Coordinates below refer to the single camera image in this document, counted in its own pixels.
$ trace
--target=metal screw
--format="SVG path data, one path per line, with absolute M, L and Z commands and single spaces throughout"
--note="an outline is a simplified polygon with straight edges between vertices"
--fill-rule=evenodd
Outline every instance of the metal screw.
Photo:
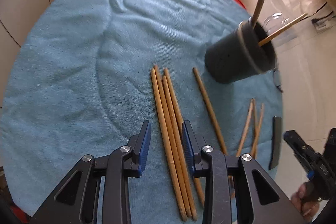
M 128 152 L 129 150 L 131 150 L 131 148 L 127 145 L 124 145 L 120 148 L 120 151 L 124 153 Z
M 89 154 L 84 155 L 84 156 L 82 157 L 82 160 L 83 160 L 83 161 L 90 161 L 90 160 L 92 160 L 92 156 L 89 155 Z
M 212 150 L 213 150 L 213 147 L 210 145 L 203 146 L 203 151 L 205 152 L 212 152 Z
M 250 161 L 252 156 L 250 154 L 243 154 L 241 157 L 244 161 Z

